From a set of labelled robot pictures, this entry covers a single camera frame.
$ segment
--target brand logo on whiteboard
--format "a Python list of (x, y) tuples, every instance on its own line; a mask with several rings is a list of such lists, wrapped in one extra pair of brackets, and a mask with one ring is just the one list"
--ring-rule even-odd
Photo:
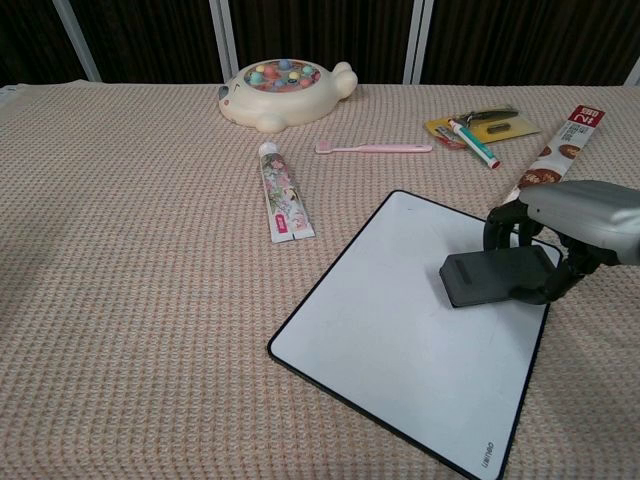
[(482, 466), (484, 468), (489, 467), (489, 462), (491, 461), (491, 455), (493, 455), (493, 442), (489, 442), (487, 444), (487, 451), (484, 452), (484, 458), (482, 459)]

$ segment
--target printed label on toothpaste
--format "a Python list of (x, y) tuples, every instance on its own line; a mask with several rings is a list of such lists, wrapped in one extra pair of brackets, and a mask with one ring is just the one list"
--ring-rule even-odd
[(518, 198), (520, 190), (529, 185), (559, 182), (589, 141), (589, 137), (591, 137), (602, 117), (604, 117), (604, 112), (601, 110), (584, 105), (578, 106), (569, 115), (569, 119), (562, 128), (558, 130), (547, 146), (540, 152), (538, 159), (531, 164), (520, 178), (504, 203)]
[(282, 156), (279, 153), (265, 153), (260, 157), (260, 167), (271, 241), (279, 243), (314, 237), (315, 232), (300, 200), (299, 191)]

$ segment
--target marker pen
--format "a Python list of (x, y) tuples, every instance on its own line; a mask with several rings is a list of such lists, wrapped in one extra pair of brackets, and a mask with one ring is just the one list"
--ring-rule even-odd
[(464, 141), (464, 143), (469, 145), (471, 150), (476, 152), (478, 156), (484, 160), (489, 168), (498, 168), (500, 166), (500, 162), (496, 160), (496, 157), (491, 153), (491, 150), (480, 142), (480, 140), (478, 140), (468, 128), (463, 127), (453, 119), (449, 120), (449, 126), (453, 129), (453, 132)]

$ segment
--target table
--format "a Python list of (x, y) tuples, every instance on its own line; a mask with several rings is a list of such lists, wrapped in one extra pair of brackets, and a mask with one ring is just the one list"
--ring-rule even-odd
[[(227, 122), (216, 90), (23, 85), (0, 108), (1, 476), (458, 478), (266, 344), (391, 190), (484, 217), (576, 105), (607, 114), (566, 178), (640, 188), (640, 89), (361, 85), (270, 136)], [(542, 133), (492, 145), (496, 171), (439, 145), (313, 153), (423, 143), (425, 120), (503, 103)], [(314, 239), (270, 242), (266, 139)], [(552, 306), (507, 478), (639, 475), (639, 286), (603, 267)]]

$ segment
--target white board surface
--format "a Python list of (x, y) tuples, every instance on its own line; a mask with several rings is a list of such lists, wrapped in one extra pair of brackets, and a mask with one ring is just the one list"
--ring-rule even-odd
[[(457, 471), (495, 479), (548, 307), (451, 306), (438, 271), (449, 254), (482, 250), (483, 228), (482, 220), (393, 192), (269, 352)], [(559, 252), (540, 245), (556, 264)]]

